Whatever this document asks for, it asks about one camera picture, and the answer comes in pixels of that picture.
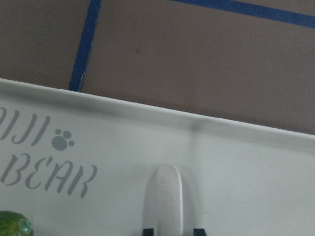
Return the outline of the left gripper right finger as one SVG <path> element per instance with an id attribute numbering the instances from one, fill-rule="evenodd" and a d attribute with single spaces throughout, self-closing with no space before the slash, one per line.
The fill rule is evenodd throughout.
<path id="1" fill-rule="evenodd" d="M 193 235 L 194 236 L 207 236 L 207 233 L 204 228 L 194 228 Z"/>

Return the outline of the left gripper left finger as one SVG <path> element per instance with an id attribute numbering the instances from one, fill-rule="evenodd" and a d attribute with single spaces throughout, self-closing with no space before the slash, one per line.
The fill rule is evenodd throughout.
<path id="1" fill-rule="evenodd" d="M 142 236 L 154 236 L 154 229 L 153 228 L 144 228 L 142 230 Z"/>

